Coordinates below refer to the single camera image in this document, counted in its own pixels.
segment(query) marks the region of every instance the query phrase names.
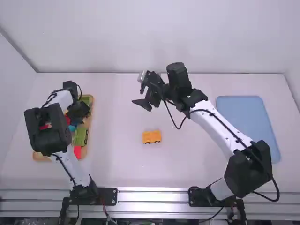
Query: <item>black cable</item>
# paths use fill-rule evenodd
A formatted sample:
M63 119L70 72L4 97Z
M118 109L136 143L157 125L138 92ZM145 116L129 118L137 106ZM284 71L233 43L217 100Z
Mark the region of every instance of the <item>black cable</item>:
M70 174L69 170L66 168L65 164L62 162L61 157L59 157L56 154L52 154L53 156L56 157L56 159L60 162L60 164L62 165L62 167L64 168L64 170L66 171L66 173L68 174L68 176L70 177L71 181L73 182L74 186L76 186L75 180L72 177L72 175Z
M65 164L62 162L61 160L61 157L59 157L58 155L56 154L52 154L53 156L56 157L56 159L60 162L60 164L62 165L62 167L64 168L64 170L66 171L66 173L68 174L68 176L70 177L71 181L73 182L74 186L76 186L76 182L74 180L74 178L72 177L72 175L70 174L69 170L66 168ZM79 205L77 205L77 219L76 219L76 223L77 223L77 220L79 218Z
M173 102L171 102L170 100L166 99L166 101L167 101L167 103L170 103L171 105L175 106L175 104Z
M171 117L171 120L172 120L172 122L173 122L173 124L174 124L174 126L178 129L178 130L180 130L181 129L181 127L182 127L182 125L183 125L183 123L184 123L184 121L186 120L186 118L187 118L187 116L185 116L184 118L183 118L183 120L182 120L182 122L181 122L181 124L180 124L180 126L179 127L177 127L177 125L175 124L175 122L174 122L174 119L173 119L173 117L172 117L172 115L171 115L171 112L170 112L170 110L169 110L169 107L168 107L168 105L166 104L166 102L164 101L164 104L165 104L165 106L166 106L166 108L167 108L167 111L168 111L168 113L169 113L169 115L170 115L170 117ZM219 123L221 123L228 131L229 131L229 133L236 139L236 142L240 142L241 143L241 145L243 145L243 147L246 149L246 148L248 148L247 147L247 145L218 117L218 116L216 116L214 113L212 113L211 111L209 111L209 110L207 110L207 109L196 109L196 110L193 110L193 111L191 111L189 114L192 114L192 113L195 113L195 112L206 112L206 113L209 113L210 114L210 116L213 116ZM263 168L263 170L266 172L266 174L269 176L269 177L271 177L271 180L272 180L272 182L273 182L273 184L274 184L274 186L275 186L275 189L276 189L276 193L277 193L277 197L276 197L276 199L271 199L271 198L269 198L269 197L267 197L267 196L265 196L265 195L263 195L263 194L261 194L261 193L258 193L258 192L256 192L256 191L253 191L252 193L253 194L256 194L256 195L259 195L259 196L261 196L261 197L263 197L263 198L265 198L265 199L267 199L267 200L269 200L270 202L278 202L278 200L280 199L280 191L279 191L279 187L278 187L278 185L277 185L277 183L276 183L276 181L275 181L275 179L273 178L273 176L270 176L270 174L267 172L267 170L266 170L266 168L263 166L263 163L262 163L262 161L252 152L252 151L249 151L250 152L250 154L252 155L252 157L262 166L262 168Z
M78 85L78 84L76 84L77 85L77 87L79 88L79 90L80 90L80 97L79 97L79 99L78 100L80 100L81 98L82 98L82 96L83 96L83 92L81 91L81 87Z
M223 208L224 208L224 206L222 206L222 207L220 208L220 210L219 210L218 212L216 212L215 215L213 215L212 217L210 217L210 218L208 218L208 219L201 220L201 221L199 221L199 223L201 224L201 223L204 223L204 222L206 222L206 221L209 221L209 220L213 219L214 217L216 217L216 216L222 211Z

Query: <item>tabletop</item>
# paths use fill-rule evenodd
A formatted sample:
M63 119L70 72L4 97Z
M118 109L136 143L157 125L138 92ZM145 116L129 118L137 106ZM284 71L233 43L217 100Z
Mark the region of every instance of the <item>tabletop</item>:
M80 163L98 186L133 191L135 187L141 187L143 191L148 188L179 188L179 193L182 193L182 188L195 185L206 187L222 177L227 160L199 125L187 120L183 128L177 130L163 104L148 112L131 102L143 98L139 94L137 76L40 74L33 84L27 108L41 106L51 91L61 88L66 80L78 83L83 94L95 97L88 155ZM167 82L166 74L162 77ZM281 192L297 195L300 180L293 174L298 170L300 157L297 147L300 114L284 76L190 74L189 78L193 87L204 92L213 104L222 95L255 95L262 98L281 153L281 161L272 166L274 178ZM171 113L177 123L184 117L175 108L171 108ZM142 133L155 129L161 130L162 142L143 145ZM2 191L68 189L68 178L62 168L52 163L33 161L23 117L2 165L0 185ZM259 191L272 195L275 189L269 182ZM296 207L295 211L299 212L299 206ZM201 215L198 217L205 218L206 214L202 212Z

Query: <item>bracket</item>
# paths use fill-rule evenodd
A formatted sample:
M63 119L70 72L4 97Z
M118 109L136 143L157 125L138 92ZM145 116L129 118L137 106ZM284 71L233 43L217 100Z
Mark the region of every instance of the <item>bracket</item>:
M70 205L104 205L114 206L118 201L118 189L115 187L98 187L98 199L70 199Z

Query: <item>white robotic arm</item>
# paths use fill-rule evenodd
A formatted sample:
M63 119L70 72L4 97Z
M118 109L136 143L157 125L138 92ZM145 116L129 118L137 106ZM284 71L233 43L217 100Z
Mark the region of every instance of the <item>white robotic arm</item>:
M237 128L229 123L215 109L209 100L196 103L195 106L190 109L190 113L193 112L190 114L191 120L199 124L211 136L228 160L234 155L234 151L242 151L245 149L245 146L243 146L240 142L236 142L236 138L234 138L230 131L226 129L226 127L224 127L215 117L210 116L210 113L207 111L215 114L217 118L219 118L232 132L235 133L236 136L238 136L246 144L247 147L251 146L252 139L241 133Z
M61 111L65 112L69 106L74 104L74 99L72 97L71 91L61 90L50 95L46 104L43 106L45 108L52 104L58 103L60 105ZM69 144L67 146L67 151L58 151L50 156L50 159L55 163L61 163L64 170L69 176L70 190L74 190L74 186L82 185L87 187L90 184L90 176L81 168L73 150L73 146Z
M30 144L34 151L60 163L69 176L70 197L65 197L62 201L60 225L64 224L70 204L103 205L105 209L106 205L117 203L118 190L97 187L91 176L81 168L74 154L72 136L64 112L68 109L67 116L75 122L81 122L90 112L90 108L83 101L78 101L77 86L72 81L64 82L63 88L53 91L41 108L24 112ZM116 223L106 210L105 214L107 220Z
M224 206L226 200L232 197L243 198L249 193L272 180L279 189L272 175L270 148L266 142L254 142L231 125L208 100L200 90L193 89L188 78L188 72L183 63L173 63L167 66L169 83L164 83L159 74L143 71L138 81L141 83L140 93L148 87L144 99L133 100L136 105L151 111L152 106L159 107L163 101L174 105L179 112L199 124L217 143L228 159L224 177L206 188L191 187L189 189L190 206Z

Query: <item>yellow toy car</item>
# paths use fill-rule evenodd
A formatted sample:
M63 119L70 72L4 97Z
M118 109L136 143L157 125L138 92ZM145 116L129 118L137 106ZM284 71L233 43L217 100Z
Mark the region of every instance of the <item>yellow toy car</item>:
M144 132L142 134L142 142L144 144L160 143L161 139L161 132L159 130Z

